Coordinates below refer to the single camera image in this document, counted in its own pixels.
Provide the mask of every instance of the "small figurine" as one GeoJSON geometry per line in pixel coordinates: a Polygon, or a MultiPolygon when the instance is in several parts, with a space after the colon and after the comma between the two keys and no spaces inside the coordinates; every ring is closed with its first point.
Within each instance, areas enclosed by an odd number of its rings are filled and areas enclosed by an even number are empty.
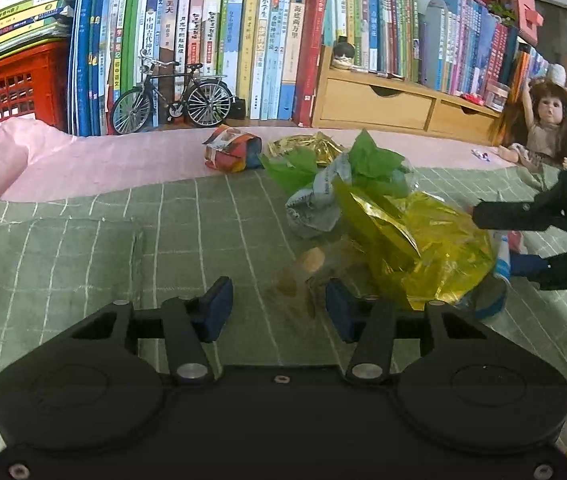
{"type": "Polygon", "coordinates": [[[332,50],[332,67],[338,70],[350,70],[355,64],[355,47],[339,38],[339,41],[332,50]]]}
{"type": "Polygon", "coordinates": [[[520,163],[531,173],[541,173],[544,163],[567,170],[566,89],[553,82],[532,85],[526,81],[521,104],[527,130],[525,141],[508,148],[499,146],[499,156],[520,163]]]}

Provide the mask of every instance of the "colorful wrapped package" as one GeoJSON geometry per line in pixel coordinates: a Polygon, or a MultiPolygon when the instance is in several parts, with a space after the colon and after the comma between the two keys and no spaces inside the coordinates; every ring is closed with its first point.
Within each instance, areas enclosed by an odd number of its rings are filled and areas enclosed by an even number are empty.
{"type": "Polygon", "coordinates": [[[414,310],[432,299],[456,304],[494,269],[490,235],[467,213],[422,192],[389,198],[339,179],[333,185],[382,294],[414,310]]]}

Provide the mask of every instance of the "food package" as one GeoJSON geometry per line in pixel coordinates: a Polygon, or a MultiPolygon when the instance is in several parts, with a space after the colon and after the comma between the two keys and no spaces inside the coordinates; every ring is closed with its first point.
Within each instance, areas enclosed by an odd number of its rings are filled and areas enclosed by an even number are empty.
{"type": "Polygon", "coordinates": [[[206,166],[225,173],[261,167],[261,139],[226,124],[219,126],[204,142],[206,166]]]}
{"type": "Polygon", "coordinates": [[[397,199],[340,179],[333,187],[382,294],[402,290],[414,310],[433,299],[457,304],[495,269],[490,234],[466,212],[422,192],[397,199]]]}

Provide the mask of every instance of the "metal screw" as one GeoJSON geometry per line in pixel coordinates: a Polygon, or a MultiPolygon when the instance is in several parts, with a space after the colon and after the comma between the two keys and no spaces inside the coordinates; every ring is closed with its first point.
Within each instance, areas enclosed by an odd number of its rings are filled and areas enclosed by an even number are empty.
{"type": "Polygon", "coordinates": [[[208,373],[208,367],[199,363],[186,363],[177,368],[177,375],[184,379],[201,379],[208,373]]]}
{"type": "Polygon", "coordinates": [[[13,464],[8,468],[8,474],[15,480],[28,480],[30,469],[23,464],[13,464]]]}
{"type": "Polygon", "coordinates": [[[383,369],[379,365],[373,363],[361,363],[359,365],[353,366],[352,372],[353,376],[355,376],[357,379],[371,381],[373,379],[381,377],[383,369]]]}
{"type": "Polygon", "coordinates": [[[554,475],[555,470],[548,464],[541,464],[534,470],[534,480],[550,480],[554,475]]]}

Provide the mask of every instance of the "gold foil wrapper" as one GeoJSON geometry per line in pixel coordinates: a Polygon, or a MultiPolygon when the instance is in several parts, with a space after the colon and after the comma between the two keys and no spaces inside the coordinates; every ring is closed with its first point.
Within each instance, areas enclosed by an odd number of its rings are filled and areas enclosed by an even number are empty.
{"type": "Polygon", "coordinates": [[[317,157],[317,165],[322,168],[329,166],[344,151],[343,146],[321,132],[312,136],[295,135],[275,140],[268,144],[268,151],[270,156],[280,156],[299,147],[313,150],[317,157]]]}
{"type": "Polygon", "coordinates": [[[457,303],[495,267],[488,232],[430,195],[371,197],[341,181],[335,191],[380,292],[403,291],[414,310],[430,300],[457,303]]]}

